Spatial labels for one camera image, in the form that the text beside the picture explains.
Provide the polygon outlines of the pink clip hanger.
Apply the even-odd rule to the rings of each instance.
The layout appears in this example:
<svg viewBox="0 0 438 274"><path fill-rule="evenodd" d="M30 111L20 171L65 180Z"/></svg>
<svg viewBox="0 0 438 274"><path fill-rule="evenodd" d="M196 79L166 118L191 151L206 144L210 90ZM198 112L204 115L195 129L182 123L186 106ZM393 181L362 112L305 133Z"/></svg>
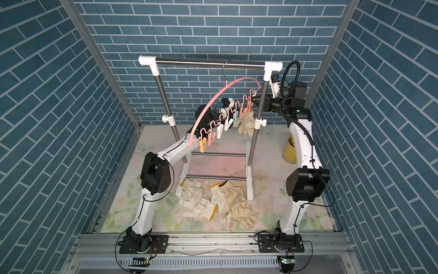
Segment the pink clip hanger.
<svg viewBox="0 0 438 274"><path fill-rule="evenodd" d="M242 100L219 98L227 89L244 80L254 81L257 88L251 89ZM201 106L195 113L196 121L190 132L189 144L198 145L200 152L204 153L206 147L212 145L216 138L220 139L224 131L239 126L246 114L252 112L252 99L260 89L259 81L249 76L227 82L209 103Z"/></svg>

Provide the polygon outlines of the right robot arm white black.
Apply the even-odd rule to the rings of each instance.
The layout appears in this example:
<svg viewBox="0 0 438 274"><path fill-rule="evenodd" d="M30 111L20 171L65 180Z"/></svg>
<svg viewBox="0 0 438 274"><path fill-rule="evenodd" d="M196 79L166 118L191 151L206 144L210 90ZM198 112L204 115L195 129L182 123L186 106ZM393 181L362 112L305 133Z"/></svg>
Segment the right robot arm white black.
<svg viewBox="0 0 438 274"><path fill-rule="evenodd" d="M270 85L273 94L266 97L264 110L274 113L283 111L297 157L297 169L286 179L286 192L291 199L274 233L276 242L290 242L298 239L300 222L309 206L326 207L316 204L315 200L327 187L331 175L328 169L323 168L314 149L310 110L303 107L303 100L295 97L294 89L290 89L292 98L284 101L279 94L282 90L280 82L272 80Z"/></svg>

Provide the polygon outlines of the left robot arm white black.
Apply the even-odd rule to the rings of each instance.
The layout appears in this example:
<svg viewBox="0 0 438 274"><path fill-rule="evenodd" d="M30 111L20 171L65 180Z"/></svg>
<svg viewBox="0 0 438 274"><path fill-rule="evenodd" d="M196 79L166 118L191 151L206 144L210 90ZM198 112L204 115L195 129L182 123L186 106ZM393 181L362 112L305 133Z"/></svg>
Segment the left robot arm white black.
<svg viewBox="0 0 438 274"><path fill-rule="evenodd" d="M175 171L173 165L180 159L190 155L193 150L200 148L204 150L206 139L209 136L207 130L212 128L227 128L233 120L225 115L226 109L222 108L219 113L212 111L207 105L200 106L195 112L197 122L187 132L186 136L180 139L171 147L154 154L152 152L145 156L140 174L141 179L141 202L138 209L138 217L134 224L127 228L126 238L137 244L149 241L152 232L152 221L160 200L166 195L154 198L156 194L169 194L175 183ZM178 187L183 196L180 204L187 208L182 216L187 218L206 218L211 220L219 211L218 205L211 202L204 194L202 183L194 180L181 179Z"/></svg>

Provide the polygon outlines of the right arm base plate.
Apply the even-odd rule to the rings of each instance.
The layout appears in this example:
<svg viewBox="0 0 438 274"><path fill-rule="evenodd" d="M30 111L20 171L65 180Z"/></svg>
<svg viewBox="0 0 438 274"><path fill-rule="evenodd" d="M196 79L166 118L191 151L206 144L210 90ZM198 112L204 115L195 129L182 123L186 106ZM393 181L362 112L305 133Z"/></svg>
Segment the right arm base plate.
<svg viewBox="0 0 438 274"><path fill-rule="evenodd" d="M301 235L260 234L256 236L260 253L303 253L305 251Z"/></svg>

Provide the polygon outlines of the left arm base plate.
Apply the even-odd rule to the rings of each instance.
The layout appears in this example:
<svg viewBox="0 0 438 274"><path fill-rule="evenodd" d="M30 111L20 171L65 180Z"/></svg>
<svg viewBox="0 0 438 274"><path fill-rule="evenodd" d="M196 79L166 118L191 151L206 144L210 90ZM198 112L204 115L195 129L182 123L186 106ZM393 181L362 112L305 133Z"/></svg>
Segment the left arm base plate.
<svg viewBox="0 0 438 274"><path fill-rule="evenodd" d="M151 255L165 253L168 245L168 235L146 235L139 241L130 241L128 236L124 236L123 240L118 241L120 246L120 254L143 254L150 253Z"/></svg>

